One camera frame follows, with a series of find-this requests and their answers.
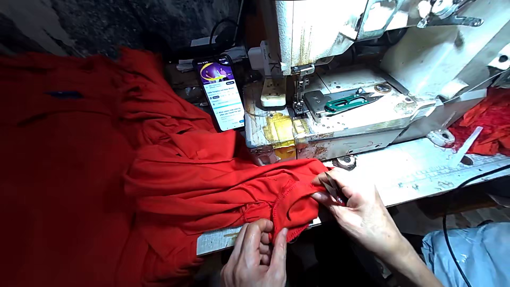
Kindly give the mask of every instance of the dark wall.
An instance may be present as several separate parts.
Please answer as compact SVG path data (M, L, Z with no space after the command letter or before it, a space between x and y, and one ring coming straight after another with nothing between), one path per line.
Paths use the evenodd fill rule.
M120 45L143 48L142 32L176 50L238 12L238 0L2 0L0 52L115 58Z

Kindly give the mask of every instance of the sewing machine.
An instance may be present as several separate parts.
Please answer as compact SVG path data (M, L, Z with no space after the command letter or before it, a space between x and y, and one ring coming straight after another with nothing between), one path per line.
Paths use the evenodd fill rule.
M260 8L267 40L248 55L265 80L244 87L246 143L260 165L339 158L353 168L351 155L392 143L431 133L452 142L446 128L510 66L505 0L264 0ZM380 64L334 67L355 42L406 27Z

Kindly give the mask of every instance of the human hand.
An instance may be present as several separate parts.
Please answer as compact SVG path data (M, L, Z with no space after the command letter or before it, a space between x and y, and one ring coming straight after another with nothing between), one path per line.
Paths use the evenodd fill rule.
M346 206L326 193L314 193L312 198L326 206L340 227L377 257L391 261L398 256L409 243L398 231L375 185L344 169L334 168L327 173L348 198ZM319 174L312 183L320 185L321 181L328 182L325 173Z
M259 219L241 228L232 255L221 269L222 286L285 286L287 228L278 233L271 251L269 232L272 230L273 223L267 219Z

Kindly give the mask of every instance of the red fabric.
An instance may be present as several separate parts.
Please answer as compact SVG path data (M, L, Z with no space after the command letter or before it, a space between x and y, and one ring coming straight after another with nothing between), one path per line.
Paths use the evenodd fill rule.
M118 70L103 57L0 58L1 286L115 285L134 215L122 176L135 156L112 122ZM84 98L44 94L63 90ZM141 264L122 277L140 286L140 272L128 276Z
M510 156L510 92L489 88L487 97L470 109L448 129L455 136L456 149L478 126L483 127L468 153Z
M317 216L318 160L255 166L237 132L173 92L158 57L122 55L0 58L0 285L185 284L204 231L268 218L290 240Z
M235 131L217 133L205 112L178 97L155 71L151 53L129 51L121 60L126 92L121 116L136 127L137 157L125 192L137 198L137 227L150 244L144 282L181 285L201 259L203 232L259 218L295 238L317 217L311 180L327 168L316 159L258 167Z

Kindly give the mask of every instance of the phone screen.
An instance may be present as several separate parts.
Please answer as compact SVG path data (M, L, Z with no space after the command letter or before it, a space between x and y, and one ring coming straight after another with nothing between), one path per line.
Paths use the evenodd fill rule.
M199 60L195 68L222 131L244 127L244 107L232 73L230 58Z

